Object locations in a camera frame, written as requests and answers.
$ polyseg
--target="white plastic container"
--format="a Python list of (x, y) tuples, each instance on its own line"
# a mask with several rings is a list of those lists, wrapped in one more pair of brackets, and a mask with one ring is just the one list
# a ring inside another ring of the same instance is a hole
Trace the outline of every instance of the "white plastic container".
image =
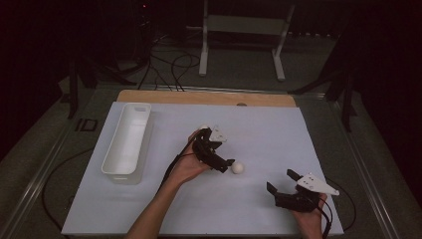
[(150, 104), (124, 105), (102, 167), (114, 183), (140, 182), (152, 131), (150, 112)]

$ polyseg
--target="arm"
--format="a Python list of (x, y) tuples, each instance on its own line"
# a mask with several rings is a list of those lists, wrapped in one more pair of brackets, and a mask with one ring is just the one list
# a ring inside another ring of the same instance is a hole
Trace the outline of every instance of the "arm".
[[(326, 195), (320, 194), (320, 201), (319, 201), (319, 208), (323, 208), (324, 202), (326, 201)], [(315, 209), (312, 212), (297, 212), (291, 211), (293, 216), (295, 217), (299, 230), (301, 231), (302, 236), (304, 239), (321, 239), (322, 238), (322, 231), (321, 231), (321, 213), (319, 210)]]
[(167, 180), (152, 201), (133, 223), (125, 237), (126, 239), (157, 238), (164, 216), (180, 186), (210, 168), (196, 158), (193, 154), (192, 144), (183, 152), (183, 155), (185, 156), (182, 156), (174, 165)]

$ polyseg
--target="white table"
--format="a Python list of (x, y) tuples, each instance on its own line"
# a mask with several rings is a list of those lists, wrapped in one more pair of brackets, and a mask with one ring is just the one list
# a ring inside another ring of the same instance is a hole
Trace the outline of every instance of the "white table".
[[(154, 123), (141, 182), (113, 184), (101, 166), (124, 103), (114, 103), (81, 182), (62, 233), (124, 234), (151, 200), (168, 164), (198, 126), (218, 124), (228, 141), (217, 149), (223, 158), (246, 165), (243, 174), (207, 171), (178, 192), (161, 227), (161, 235), (291, 235), (296, 222), (275, 206), (266, 190), (270, 181), (286, 193), (296, 183), (286, 176), (312, 172), (323, 179), (317, 155), (298, 108), (152, 104)], [(330, 233), (341, 234), (333, 212)]]

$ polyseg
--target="metal frame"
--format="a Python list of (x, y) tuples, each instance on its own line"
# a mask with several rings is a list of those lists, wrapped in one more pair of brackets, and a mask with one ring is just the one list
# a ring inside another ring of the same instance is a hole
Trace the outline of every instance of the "metal frame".
[(205, 77), (208, 65), (208, 32), (234, 32), (234, 33), (254, 33), (264, 35), (280, 35), (280, 42), (276, 49), (273, 49), (272, 56), (274, 67), (276, 68), (277, 80), (286, 79), (283, 70), (280, 54), (288, 35), (290, 22), (295, 11), (295, 5), (291, 5), (286, 19), (264, 19), (246, 18), (234, 16), (219, 16), (208, 14), (208, 0), (204, 0), (204, 16), (202, 27), (202, 52), (199, 64), (199, 75)]

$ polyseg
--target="hand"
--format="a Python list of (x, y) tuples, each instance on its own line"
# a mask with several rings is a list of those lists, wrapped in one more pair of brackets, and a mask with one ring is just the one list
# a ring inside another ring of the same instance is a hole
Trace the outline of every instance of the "hand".
[[(194, 131), (189, 136), (189, 140), (197, 132), (198, 131)], [(210, 169), (210, 166), (198, 160), (195, 153), (193, 152), (192, 143), (190, 143), (186, 150), (182, 152), (182, 155), (179, 161), (174, 165), (168, 180), (175, 181), (178, 184), (183, 184), (184, 182), (195, 178), (203, 171)]]
[[(320, 201), (318, 204), (319, 208), (323, 208), (326, 201), (326, 194), (321, 193), (319, 195)], [(319, 239), (322, 238), (321, 231), (321, 213), (315, 209), (312, 212), (297, 212), (291, 210), (295, 217), (299, 229), (301, 230), (304, 239)]]

